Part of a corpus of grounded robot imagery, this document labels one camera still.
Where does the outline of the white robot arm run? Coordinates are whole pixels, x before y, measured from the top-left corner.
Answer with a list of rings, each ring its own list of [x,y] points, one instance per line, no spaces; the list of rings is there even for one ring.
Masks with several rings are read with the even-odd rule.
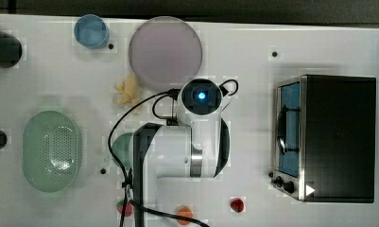
[[[193,79],[175,97],[175,125],[146,123],[129,142],[133,200],[157,206],[161,178],[214,178],[227,164],[230,133],[222,119],[228,90],[209,79]]]

